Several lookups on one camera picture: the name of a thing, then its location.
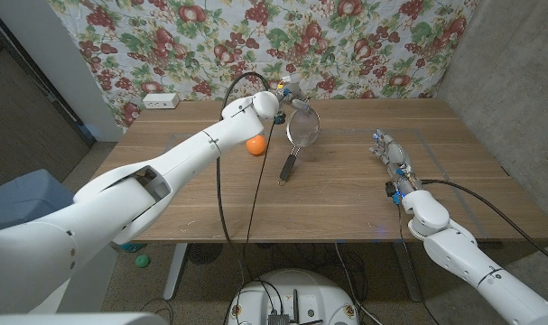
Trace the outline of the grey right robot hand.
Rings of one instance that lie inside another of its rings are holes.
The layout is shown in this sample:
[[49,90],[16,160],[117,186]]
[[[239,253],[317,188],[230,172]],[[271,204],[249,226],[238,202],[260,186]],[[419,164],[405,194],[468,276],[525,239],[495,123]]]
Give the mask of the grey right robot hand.
[[375,145],[369,151],[385,165],[392,183],[403,195],[423,188],[413,171],[410,155],[391,135],[377,129],[373,141]]

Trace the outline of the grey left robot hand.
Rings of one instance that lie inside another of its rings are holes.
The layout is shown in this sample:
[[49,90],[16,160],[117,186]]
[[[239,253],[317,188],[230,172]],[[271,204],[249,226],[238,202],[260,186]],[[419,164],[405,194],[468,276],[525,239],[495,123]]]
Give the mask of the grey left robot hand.
[[288,106],[302,112],[311,109],[309,99],[302,92],[298,82],[279,84],[274,93],[278,99],[279,107]]

